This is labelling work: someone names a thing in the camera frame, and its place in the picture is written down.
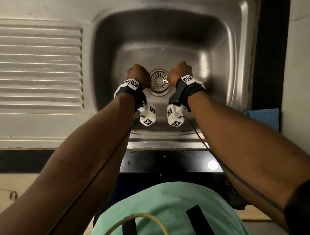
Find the forearm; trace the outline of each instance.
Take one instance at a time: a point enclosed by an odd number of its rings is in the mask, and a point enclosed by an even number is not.
[[[3,234],[46,234],[131,128],[134,106],[134,98],[122,93],[75,130],[54,152],[34,184],[1,214]],[[108,199],[117,180],[128,138],[72,209],[73,213],[68,214],[57,233],[63,234],[68,229],[71,234],[80,232]],[[20,227],[16,227],[12,220],[8,224],[6,218],[12,217],[21,222]]]
[[[280,133],[221,105],[202,91],[190,96],[188,103],[212,151],[281,208],[293,190],[310,178],[309,156]],[[247,189],[240,185],[236,188],[250,203],[256,203],[254,197],[244,193]]]

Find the black sleeve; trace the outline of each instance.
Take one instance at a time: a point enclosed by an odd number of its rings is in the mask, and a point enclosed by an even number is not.
[[[307,234],[310,225],[310,180],[300,185],[289,199],[285,221],[292,235]]]

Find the hand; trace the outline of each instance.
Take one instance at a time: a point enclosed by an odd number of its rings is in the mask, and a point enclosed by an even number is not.
[[[132,68],[127,70],[127,79],[131,78],[141,83],[142,90],[145,89],[151,83],[150,73],[139,64],[134,64]]]
[[[181,61],[168,73],[168,81],[173,87],[176,86],[176,82],[185,75],[193,75],[192,67],[187,65],[185,61]]]

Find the sink drain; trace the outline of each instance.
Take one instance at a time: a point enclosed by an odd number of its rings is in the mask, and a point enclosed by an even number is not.
[[[167,80],[167,71],[163,69],[156,69],[151,72],[151,89],[156,93],[163,93],[169,87]]]

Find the green shirt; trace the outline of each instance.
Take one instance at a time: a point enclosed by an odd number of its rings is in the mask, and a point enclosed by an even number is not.
[[[234,209],[215,191],[192,183],[162,183],[136,193],[110,207],[97,220],[92,235],[104,235],[115,223],[136,213],[150,213],[166,227],[169,235],[195,235],[186,214],[199,205],[215,235],[249,235]],[[136,219],[138,235],[162,235],[148,218]],[[122,235],[122,226],[112,232]]]

